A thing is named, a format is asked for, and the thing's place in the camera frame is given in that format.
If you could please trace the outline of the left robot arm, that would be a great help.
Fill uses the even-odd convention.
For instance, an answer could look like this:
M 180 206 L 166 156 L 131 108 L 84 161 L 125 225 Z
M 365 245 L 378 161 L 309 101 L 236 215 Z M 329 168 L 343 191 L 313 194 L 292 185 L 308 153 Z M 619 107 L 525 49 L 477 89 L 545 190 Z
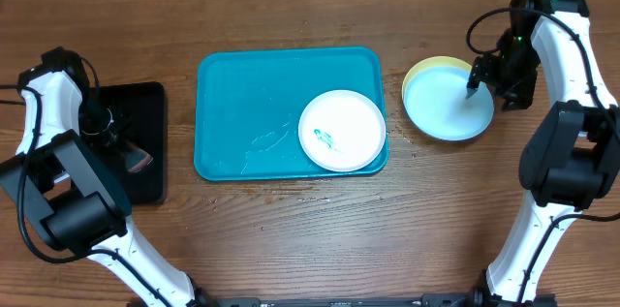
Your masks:
M 206 306 L 207 294 L 138 229 L 132 209 L 167 195 L 167 100 L 158 82 L 102 86 L 91 63 L 57 47 L 22 72 L 24 132 L 1 166 L 20 235 L 35 257 L 112 272 L 144 306 Z

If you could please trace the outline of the pink and black sponge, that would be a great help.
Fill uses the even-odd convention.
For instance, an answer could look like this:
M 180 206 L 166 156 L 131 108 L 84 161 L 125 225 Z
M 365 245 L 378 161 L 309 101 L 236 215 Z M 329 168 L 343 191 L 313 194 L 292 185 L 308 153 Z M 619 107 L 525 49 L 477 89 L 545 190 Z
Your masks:
M 123 151 L 125 168 L 129 173 L 137 173 L 146 168 L 153 160 L 153 157 L 140 147 L 131 143 L 125 146 Z

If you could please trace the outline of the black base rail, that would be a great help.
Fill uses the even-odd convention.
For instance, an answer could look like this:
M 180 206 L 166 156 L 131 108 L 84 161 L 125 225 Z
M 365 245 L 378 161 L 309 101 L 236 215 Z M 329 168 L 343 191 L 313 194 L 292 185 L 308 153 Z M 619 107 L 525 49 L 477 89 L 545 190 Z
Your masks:
M 168 306 L 208 307 L 466 307 L 466 306 L 517 306 L 516 302 L 485 301 L 481 292 L 426 293 L 410 298 L 363 298 L 363 299 L 290 299 L 259 300 L 257 298 L 214 299 L 200 297 L 197 302 L 169 302 Z

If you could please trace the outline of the white plate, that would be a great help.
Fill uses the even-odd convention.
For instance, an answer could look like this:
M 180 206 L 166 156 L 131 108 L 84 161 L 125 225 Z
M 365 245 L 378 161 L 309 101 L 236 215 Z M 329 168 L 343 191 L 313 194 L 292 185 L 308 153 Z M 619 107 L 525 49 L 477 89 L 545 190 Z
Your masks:
M 297 132 L 306 156 L 334 172 L 369 166 L 387 140 L 377 105 L 351 90 L 332 90 L 313 99 L 300 115 Z

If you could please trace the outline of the light blue plate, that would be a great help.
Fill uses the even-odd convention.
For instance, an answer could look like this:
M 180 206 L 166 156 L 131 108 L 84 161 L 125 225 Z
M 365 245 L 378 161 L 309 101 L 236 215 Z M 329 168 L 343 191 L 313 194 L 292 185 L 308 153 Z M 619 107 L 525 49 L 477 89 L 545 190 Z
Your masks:
M 431 66 L 404 89 L 404 108 L 413 124 L 432 138 L 462 141 L 482 134 L 494 117 L 494 100 L 484 84 L 467 97 L 469 70 Z

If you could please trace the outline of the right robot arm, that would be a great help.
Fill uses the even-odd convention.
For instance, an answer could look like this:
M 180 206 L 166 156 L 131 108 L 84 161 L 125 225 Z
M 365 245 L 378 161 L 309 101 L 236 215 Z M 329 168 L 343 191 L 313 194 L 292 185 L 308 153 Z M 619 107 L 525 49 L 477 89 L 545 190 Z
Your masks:
M 498 257 L 468 293 L 466 306 L 553 306 L 537 295 L 543 270 L 562 236 L 607 195 L 619 172 L 619 105 L 591 47 L 585 0 L 511 0 L 511 25 L 472 66 L 467 94 L 481 84 L 504 111 L 526 109 L 543 74 L 550 110 L 524 147 L 518 215 Z

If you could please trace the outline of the yellow-green plate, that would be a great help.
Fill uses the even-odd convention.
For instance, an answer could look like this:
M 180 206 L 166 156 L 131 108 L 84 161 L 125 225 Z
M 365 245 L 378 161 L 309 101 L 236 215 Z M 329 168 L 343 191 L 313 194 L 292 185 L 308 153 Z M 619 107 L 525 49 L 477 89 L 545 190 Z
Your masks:
M 434 67 L 453 67 L 456 69 L 466 71 L 467 73 L 470 73 L 472 69 L 472 66 L 469 63 L 463 60 L 460 60 L 458 58 L 455 58 L 455 57 L 433 56 L 433 57 L 423 59 L 419 61 L 416 65 L 414 65 L 405 75 L 403 82 L 402 82 L 402 87 L 401 87 L 402 100 L 405 100 L 408 85 L 413 80 L 413 78 L 416 75 L 422 73 L 423 71 L 426 71 Z

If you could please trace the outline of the black water tray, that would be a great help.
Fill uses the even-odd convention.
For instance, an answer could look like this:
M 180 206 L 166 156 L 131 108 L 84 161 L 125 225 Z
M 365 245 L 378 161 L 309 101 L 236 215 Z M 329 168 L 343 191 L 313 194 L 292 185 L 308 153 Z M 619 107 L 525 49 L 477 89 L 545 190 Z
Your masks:
M 104 86 L 91 91 L 88 98 L 119 108 L 118 146 L 112 155 L 95 151 L 122 184 L 131 204 L 160 204 L 167 196 L 167 98 L 159 82 Z M 131 143 L 148 152 L 152 162 L 140 172 L 129 173 L 123 151 Z

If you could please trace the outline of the teal plastic tray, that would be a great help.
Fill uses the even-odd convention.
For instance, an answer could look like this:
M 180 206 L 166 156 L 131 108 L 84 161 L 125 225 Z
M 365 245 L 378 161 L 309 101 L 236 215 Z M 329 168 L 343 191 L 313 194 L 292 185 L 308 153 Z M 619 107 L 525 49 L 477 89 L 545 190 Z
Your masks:
M 325 178 L 297 127 L 331 90 L 355 91 L 384 110 L 381 63 L 364 46 L 217 52 L 198 69 L 194 166 L 208 181 Z

